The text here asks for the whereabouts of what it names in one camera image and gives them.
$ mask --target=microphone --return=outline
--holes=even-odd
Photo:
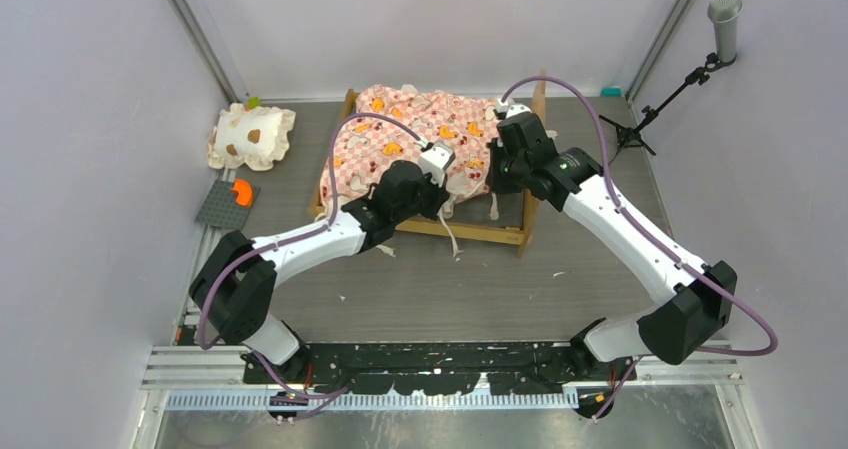
[[[736,17],[742,10],[742,0],[712,0],[707,16],[716,34],[716,54],[723,63],[736,60]]]

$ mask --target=microphone stand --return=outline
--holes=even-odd
[[[679,96],[684,89],[694,85],[696,82],[699,86],[704,85],[704,83],[710,79],[710,73],[715,72],[721,69],[722,67],[727,67],[733,64],[734,62],[736,62],[736,57],[734,57],[728,62],[721,62],[716,53],[710,53],[709,55],[707,55],[707,60],[704,65],[695,68],[694,71],[689,73],[689,75],[686,76],[686,79],[684,80],[683,84],[681,84],[676,91],[674,91],[670,96],[668,96],[668,99],[663,101],[663,103],[660,104],[660,107],[654,109],[651,106],[645,106],[644,108],[642,108],[642,114],[645,115],[645,119],[643,119],[642,122],[639,123],[639,125],[637,125],[636,127],[622,126],[621,124],[607,117],[599,116],[602,121],[615,128],[616,149],[615,155],[613,156],[612,160],[610,160],[610,162],[614,161],[615,158],[618,157],[618,154],[621,152],[622,149],[626,149],[628,147],[644,147],[648,152],[651,153],[652,156],[656,156],[657,153],[654,152],[651,146],[645,143],[645,141],[642,139],[642,131],[645,129],[645,127],[651,122],[653,122],[653,120],[660,115],[660,112],[665,109],[665,107],[668,106],[669,103],[671,103],[671,101],[673,101],[675,97]]]

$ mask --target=white pillow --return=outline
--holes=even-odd
[[[254,107],[246,111],[243,105],[232,104],[229,111],[221,111],[209,137],[209,166],[235,169],[247,164],[254,171],[271,169],[289,150],[294,116],[288,109]]]

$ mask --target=white wall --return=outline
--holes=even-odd
[[[126,447],[224,101],[167,0],[0,0],[0,34],[0,446]]]
[[[597,94],[629,86],[673,2],[202,0],[199,13],[264,98],[406,82],[493,94],[541,66]]]
[[[637,107],[659,104],[714,50],[697,0]],[[845,447],[848,398],[848,0],[744,0],[739,60],[645,131],[675,234],[738,271],[778,352],[743,361],[767,447]],[[739,311],[739,348],[765,337]]]

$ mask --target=gray baseplate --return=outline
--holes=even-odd
[[[251,207],[244,207],[236,203],[236,193],[230,190],[232,187],[232,182],[215,181],[194,220],[200,224],[209,224],[213,227],[241,230],[247,221],[250,210],[256,204],[259,188],[252,186],[253,204]]]

